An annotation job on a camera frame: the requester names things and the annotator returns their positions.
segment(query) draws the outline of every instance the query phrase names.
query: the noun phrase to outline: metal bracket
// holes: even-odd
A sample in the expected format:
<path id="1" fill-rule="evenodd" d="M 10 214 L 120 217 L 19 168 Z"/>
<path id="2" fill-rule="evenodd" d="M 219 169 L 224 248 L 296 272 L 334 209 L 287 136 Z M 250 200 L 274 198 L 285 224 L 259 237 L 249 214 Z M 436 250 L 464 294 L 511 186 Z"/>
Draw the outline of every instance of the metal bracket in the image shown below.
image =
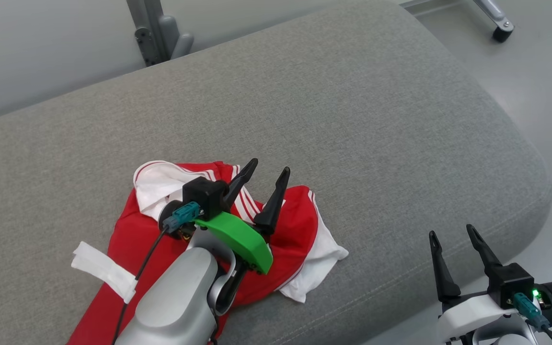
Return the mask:
<path id="1" fill-rule="evenodd" d="M 474 0 L 474 2 L 483 10 L 486 15 L 488 15 L 491 20 L 497 25 L 498 28 L 502 31 L 510 32 L 515 28 L 511 22 L 506 18 L 504 11 L 500 9 L 497 3 L 494 0 Z"/>
<path id="2" fill-rule="evenodd" d="M 160 0 L 127 0 L 127 6 L 136 24 L 136 42 L 147 67 L 191 51 L 193 35 L 180 34 L 176 20 L 163 14 Z"/>
<path id="3" fill-rule="evenodd" d="M 140 52 L 144 58 L 146 66 L 156 65 L 162 63 L 163 60 L 159 55 L 159 51 L 155 44 L 153 34 L 147 28 L 139 28 L 136 30 L 136 41 L 140 47 Z"/>

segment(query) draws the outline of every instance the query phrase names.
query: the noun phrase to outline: gray cushion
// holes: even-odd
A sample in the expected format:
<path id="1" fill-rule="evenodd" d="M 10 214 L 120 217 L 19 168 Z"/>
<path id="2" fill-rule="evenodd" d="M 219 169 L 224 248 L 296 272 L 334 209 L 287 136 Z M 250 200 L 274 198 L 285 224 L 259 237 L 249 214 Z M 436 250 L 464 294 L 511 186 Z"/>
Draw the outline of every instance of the gray cushion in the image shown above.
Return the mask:
<path id="1" fill-rule="evenodd" d="M 244 164 L 265 200 L 283 166 L 350 251 L 307 303 L 234 313 L 223 345 L 354 344 L 436 299 L 427 232 L 454 278 L 482 274 L 473 223 L 506 260 L 552 198 L 504 111 L 399 6 L 354 2 L 0 118 L 0 344 L 68 339 L 100 284 L 134 170 L 155 159 Z"/>

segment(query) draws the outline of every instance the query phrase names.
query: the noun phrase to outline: white tag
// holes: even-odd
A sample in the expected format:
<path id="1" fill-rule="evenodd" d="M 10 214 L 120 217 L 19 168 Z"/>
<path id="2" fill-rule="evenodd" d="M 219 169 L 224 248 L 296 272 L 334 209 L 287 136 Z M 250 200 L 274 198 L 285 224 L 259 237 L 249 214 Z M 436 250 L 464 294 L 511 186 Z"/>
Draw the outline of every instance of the white tag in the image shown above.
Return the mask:
<path id="1" fill-rule="evenodd" d="M 80 242 L 74 251 L 72 267 L 90 273 L 103 280 L 125 303 L 136 294 L 138 281 L 131 272 L 118 266 L 108 255 L 101 253 L 85 242 Z"/>

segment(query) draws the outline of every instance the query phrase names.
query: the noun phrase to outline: black wheel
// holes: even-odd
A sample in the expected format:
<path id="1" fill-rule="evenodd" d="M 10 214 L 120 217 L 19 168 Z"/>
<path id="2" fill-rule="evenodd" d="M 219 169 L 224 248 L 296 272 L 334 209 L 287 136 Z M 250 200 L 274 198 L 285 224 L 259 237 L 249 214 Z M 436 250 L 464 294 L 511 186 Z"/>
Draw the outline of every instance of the black wheel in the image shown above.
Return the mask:
<path id="1" fill-rule="evenodd" d="M 493 31 L 493 39 L 497 42 L 504 43 L 508 37 L 510 37 L 510 34 L 513 32 L 513 30 L 510 31 L 504 31 L 500 29 L 499 27 Z"/>

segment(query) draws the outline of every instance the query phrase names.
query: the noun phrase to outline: green bracket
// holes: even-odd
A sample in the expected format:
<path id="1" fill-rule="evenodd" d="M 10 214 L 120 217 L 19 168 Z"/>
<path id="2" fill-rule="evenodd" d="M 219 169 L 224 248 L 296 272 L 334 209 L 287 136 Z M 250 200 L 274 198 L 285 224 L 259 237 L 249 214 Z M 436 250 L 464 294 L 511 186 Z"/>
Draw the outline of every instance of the green bracket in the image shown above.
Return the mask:
<path id="1" fill-rule="evenodd" d="M 246 260 L 253 269 L 267 274 L 274 257 L 263 237 L 242 219 L 227 212 L 221 212 L 211 220 L 195 219 L 195 224 L 208 228 L 219 240 L 227 244 L 234 253 Z"/>

